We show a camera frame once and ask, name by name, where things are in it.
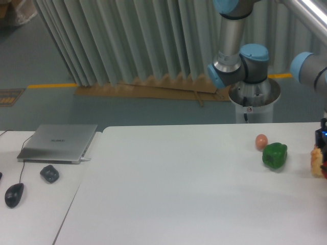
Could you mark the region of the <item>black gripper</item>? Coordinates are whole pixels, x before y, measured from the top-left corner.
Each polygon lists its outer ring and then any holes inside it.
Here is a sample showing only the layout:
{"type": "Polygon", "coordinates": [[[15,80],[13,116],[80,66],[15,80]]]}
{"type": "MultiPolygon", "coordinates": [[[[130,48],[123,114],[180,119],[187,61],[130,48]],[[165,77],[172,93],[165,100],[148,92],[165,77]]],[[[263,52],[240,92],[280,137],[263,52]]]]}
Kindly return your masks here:
{"type": "Polygon", "coordinates": [[[320,128],[315,131],[315,144],[321,150],[323,162],[326,162],[326,118],[320,121],[320,128]]]}

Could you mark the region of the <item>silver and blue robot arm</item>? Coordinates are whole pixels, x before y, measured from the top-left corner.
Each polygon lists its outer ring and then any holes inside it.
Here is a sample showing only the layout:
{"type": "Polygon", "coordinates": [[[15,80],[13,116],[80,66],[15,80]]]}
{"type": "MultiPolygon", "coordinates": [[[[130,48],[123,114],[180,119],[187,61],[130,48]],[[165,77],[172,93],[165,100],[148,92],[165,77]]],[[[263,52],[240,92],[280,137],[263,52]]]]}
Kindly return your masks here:
{"type": "MultiPolygon", "coordinates": [[[[218,88],[241,83],[239,91],[229,93],[236,104],[245,107],[272,104],[280,94],[268,82],[269,54],[265,46],[246,44],[240,47],[245,18],[259,1],[213,1],[222,16],[219,52],[207,66],[212,83],[218,88]]],[[[326,2],[276,1],[284,4],[326,46],[326,2]]],[[[326,55],[310,52],[298,54],[291,62],[290,72],[301,84],[314,89],[326,100],[326,55]]],[[[326,118],[315,133],[316,146],[326,162],[326,118]]]]}

